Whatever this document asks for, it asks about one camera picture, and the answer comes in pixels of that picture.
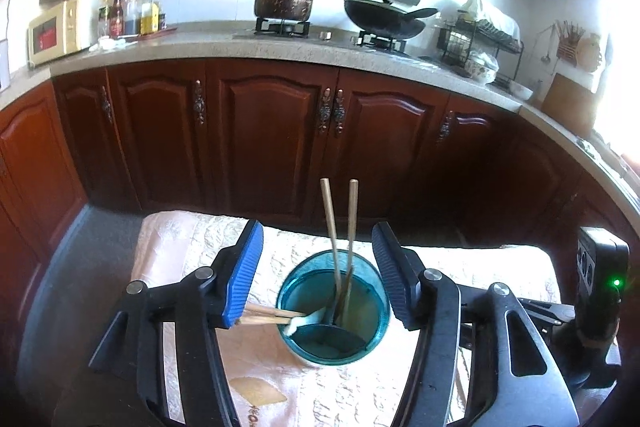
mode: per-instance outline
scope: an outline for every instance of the countertop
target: countertop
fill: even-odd
[[[81,52],[35,70],[18,70],[11,84],[0,91],[0,110],[38,84],[60,74],[128,62],[166,58],[270,58],[324,64],[405,78],[447,89],[519,114],[566,150],[614,200],[640,236],[640,199],[633,189],[602,159],[593,158],[578,137],[558,122],[496,87],[482,86],[436,64],[359,48],[348,41],[254,36],[250,31],[211,32],[178,30],[110,51]]]

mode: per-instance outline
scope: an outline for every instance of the bowl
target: bowl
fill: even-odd
[[[529,100],[533,94],[533,91],[530,90],[529,87],[524,87],[522,84],[513,82],[513,80],[509,81],[509,91],[513,96],[519,98],[523,102]]]
[[[473,55],[469,55],[469,58],[466,60],[465,71],[471,75],[472,79],[483,86],[493,82],[495,75],[498,74],[498,71],[488,67],[484,60],[479,57],[474,57]]]

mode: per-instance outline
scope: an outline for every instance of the screw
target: screw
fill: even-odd
[[[439,281],[442,279],[442,272],[436,270],[435,268],[427,268],[424,271],[424,278],[430,281]]]
[[[494,284],[494,292],[498,295],[509,295],[509,287],[502,282],[497,282]]]
[[[142,281],[131,281],[127,284],[127,293],[129,295],[135,295],[136,293],[142,292],[142,288],[145,287],[145,283]]]
[[[210,269],[209,266],[200,266],[196,270],[196,279],[200,279],[201,281],[210,279],[213,276],[213,270]]]

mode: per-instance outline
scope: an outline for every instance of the black wok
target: black wok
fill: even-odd
[[[392,6],[388,0],[345,0],[344,10],[356,26],[364,31],[388,39],[406,40],[415,37],[424,29],[424,22],[438,13],[437,8],[422,8],[412,12]]]

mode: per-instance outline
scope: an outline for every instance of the teal plastic cup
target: teal plastic cup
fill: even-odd
[[[338,266],[344,276],[347,251],[338,250]],[[310,314],[330,304],[334,295],[334,254],[325,250],[298,264],[287,276],[278,293],[276,306]],[[356,333],[364,341],[364,347],[348,357],[337,353],[327,354],[317,346],[297,344],[295,335],[284,335],[284,326],[278,326],[280,336],[290,350],[303,360],[318,365],[344,365],[355,362],[370,353],[382,340],[389,324],[389,299],[386,296],[378,270],[364,257],[353,254],[353,279],[351,296],[346,311],[346,321],[338,324]]]

